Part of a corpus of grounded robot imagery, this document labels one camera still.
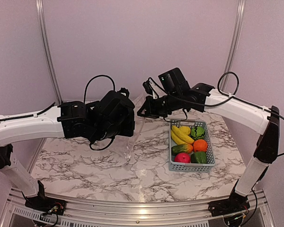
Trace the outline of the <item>clear zip top bag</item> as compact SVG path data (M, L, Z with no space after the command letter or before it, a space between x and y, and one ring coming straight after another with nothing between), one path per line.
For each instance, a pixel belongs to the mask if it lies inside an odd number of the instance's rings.
M129 161L131 159L133 148L142 132L142 129L145 123L145 118L138 116L138 111L142 107L144 101L145 101L145 95L143 94L140 94L133 101L133 103L135 104L135 108L134 108L135 128L133 131L133 136L124 138L123 143L122 143L122 151L121 151L121 154L123 155L126 161Z

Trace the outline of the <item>yellow toy lemon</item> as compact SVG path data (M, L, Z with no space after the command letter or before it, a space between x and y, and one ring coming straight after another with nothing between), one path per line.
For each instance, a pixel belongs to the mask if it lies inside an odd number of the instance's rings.
M190 135L191 133L191 128L188 126L180 126L179 129L186 135Z

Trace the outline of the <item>yellow toy banana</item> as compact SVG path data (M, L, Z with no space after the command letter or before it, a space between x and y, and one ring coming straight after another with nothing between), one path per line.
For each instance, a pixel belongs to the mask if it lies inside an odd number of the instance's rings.
M181 144L193 144L194 139L185 134L180 128L175 125L171 126L171 138L177 145Z

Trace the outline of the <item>grey plastic basket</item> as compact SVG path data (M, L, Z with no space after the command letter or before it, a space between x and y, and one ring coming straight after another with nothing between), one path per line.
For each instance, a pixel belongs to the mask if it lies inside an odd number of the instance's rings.
M204 121L169 121L169 170L207 173L215 157L207 124Z

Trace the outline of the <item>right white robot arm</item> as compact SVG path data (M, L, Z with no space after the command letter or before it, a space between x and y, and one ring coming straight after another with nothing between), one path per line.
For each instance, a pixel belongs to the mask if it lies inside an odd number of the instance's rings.
M208 207L213 217L249 208L247 195L278 157L278 108L258 106L237 98L234 94L226 94L213 86L198 83L192 88L188 85L173 87L163 97L147 96L137 114L156 119L167 117L178 109L194 109L217 114L243 124L260 135L253 157L242 177L234 185L229 198L212 201Z

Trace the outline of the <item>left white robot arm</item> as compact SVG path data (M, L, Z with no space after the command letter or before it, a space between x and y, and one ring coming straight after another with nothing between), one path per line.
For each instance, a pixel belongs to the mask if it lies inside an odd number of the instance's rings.
M90 144L134 133L134 104L128 95L109 91L101 100L52 104L25 115L0 115L0 172L18 189L29 208L63 214L65 201L47 197L44 185L34 179L13 153L14 142L40 138L87 139Z

